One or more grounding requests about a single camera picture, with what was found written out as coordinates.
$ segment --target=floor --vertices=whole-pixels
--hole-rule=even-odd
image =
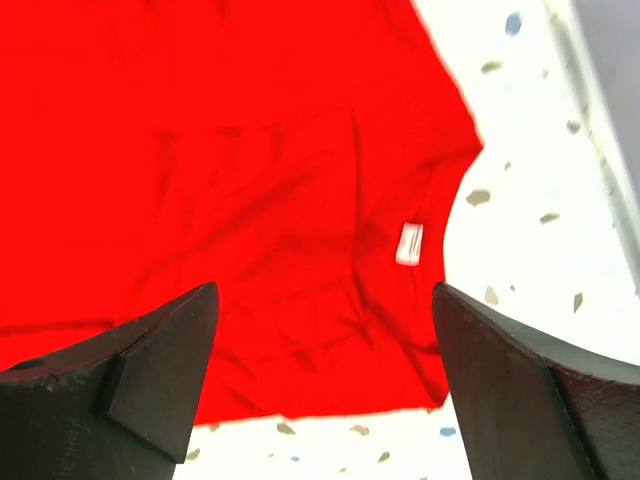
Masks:
[[[486,144],[449,222],[448,281],[536,328],[640,364],[640,322],[631,320],[640,304],[541,4],[415,1]],[[434,412],[197,428],[175,478],[471,475],[449,401]]]

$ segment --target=red fabric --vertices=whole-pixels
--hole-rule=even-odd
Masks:
[[[409,0],[4,2],[0,65],[0,368],[213,280],[198,423],[443,402],[480,143]]]

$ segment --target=white tag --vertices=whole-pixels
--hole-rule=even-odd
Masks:
[[[396,251],[396,263],[415,267],[420,263],[420,248],[422,247],[422,225],[405,223],[402,227],[400,243]]]

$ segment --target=white floor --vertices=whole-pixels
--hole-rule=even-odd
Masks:
[[[486,143],[449,222],[448,281],[571,343],[640,364],[640,304],[541,5],[416,4]],[[516,11],[522,28],[510,37],[505,22]],[[431,413],[198,428],[190,451],[176,480],[471,478],[450,402]]]

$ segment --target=speckled floor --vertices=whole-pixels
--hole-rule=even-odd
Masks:
[[[640,364],[640,304],[541,3],[416,5],[486,143],[449,222],[449,282],[536,328]],[[434,412],[198,428],[190,452],[176,480],[471,478],[450,402]]]

